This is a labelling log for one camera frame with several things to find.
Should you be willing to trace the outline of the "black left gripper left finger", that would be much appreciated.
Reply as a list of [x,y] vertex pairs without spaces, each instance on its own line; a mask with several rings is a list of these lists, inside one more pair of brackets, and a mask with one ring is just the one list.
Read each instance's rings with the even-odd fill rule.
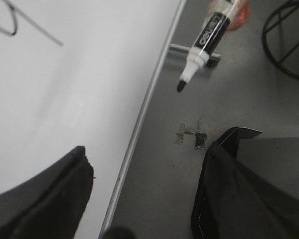
[[28,181],[0,194],[0,239],[72,239],[93,187],[93,167],[77,146]]

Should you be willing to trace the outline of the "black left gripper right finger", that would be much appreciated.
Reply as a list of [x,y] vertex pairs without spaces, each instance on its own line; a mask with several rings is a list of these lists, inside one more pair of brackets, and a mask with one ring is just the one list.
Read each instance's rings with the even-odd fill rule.
[[299,239],[299,137],[233,127],[212,142],[191,231],[196,239]]

